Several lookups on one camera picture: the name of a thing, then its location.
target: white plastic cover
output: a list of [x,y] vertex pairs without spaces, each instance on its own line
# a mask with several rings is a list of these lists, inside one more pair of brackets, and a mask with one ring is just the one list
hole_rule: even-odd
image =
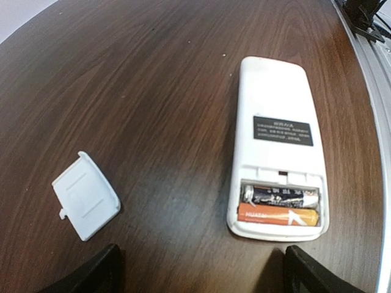
[[62,209],[83,241],[90,239],[120,210],[121,202],[98,166],[83,151],[56,180],[53,189]]

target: black label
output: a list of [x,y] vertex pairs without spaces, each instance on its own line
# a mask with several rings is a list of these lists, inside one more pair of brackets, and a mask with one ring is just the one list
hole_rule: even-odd
[[313,146],[308,123],[254,116],[254,139]]

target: dark wood grain surface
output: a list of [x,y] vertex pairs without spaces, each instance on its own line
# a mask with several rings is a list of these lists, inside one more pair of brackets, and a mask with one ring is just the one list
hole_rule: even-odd
[[[299,246],[373,292],[377,136],[328,0],[62,0],[1,44],[0,292],[39,290],[110,242],[126,251],[126,292],[282,292],[288,244],[225,223],[238,68],[250,55],[303,66],[315,100],[331,225]],[[88,242],[60,220],[51,187],[79,150],[122,201]]]

